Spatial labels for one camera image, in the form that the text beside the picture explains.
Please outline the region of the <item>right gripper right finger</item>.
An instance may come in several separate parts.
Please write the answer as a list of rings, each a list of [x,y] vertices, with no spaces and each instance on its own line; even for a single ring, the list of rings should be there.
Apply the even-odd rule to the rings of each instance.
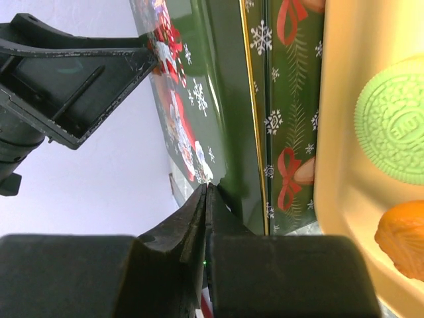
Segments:
[[[343,236],[259,236],[206,197],[206,270],[215,317],[379,317],[365,261]]]

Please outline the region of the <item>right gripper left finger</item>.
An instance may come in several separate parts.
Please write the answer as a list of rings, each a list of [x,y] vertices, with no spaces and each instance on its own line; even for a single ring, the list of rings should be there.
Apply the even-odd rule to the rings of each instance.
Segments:
[[[194,317],[207,186],[138,237],[1,238],[2,317]]]

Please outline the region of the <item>gold tin lid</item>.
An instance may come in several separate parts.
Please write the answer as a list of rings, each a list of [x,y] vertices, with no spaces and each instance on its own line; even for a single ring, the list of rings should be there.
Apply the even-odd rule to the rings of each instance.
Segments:
[[[265,235],[265,182],[241,1],[132,1],[158,58],[150,82],[178,203],[200,184]]]

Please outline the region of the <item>green square cookie tin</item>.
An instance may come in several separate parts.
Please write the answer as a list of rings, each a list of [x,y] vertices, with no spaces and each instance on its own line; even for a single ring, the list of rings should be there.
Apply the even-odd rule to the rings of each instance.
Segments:
[[[324,1],[243,1],[252,75],[266,232],[315,222]]]

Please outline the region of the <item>yellow serving tray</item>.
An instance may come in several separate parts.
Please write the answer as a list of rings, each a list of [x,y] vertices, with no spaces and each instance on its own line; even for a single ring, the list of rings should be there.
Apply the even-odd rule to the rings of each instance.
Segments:
[[[402,275],[374,240],[382,214],[423,188],[379,171],[354,133],[354,108],[377,73],[423,55],[422,1],[328,1],[325,9],[315,212],[327,235],[361,250],[381,301],[398,317],[423,316],[423,282]]]

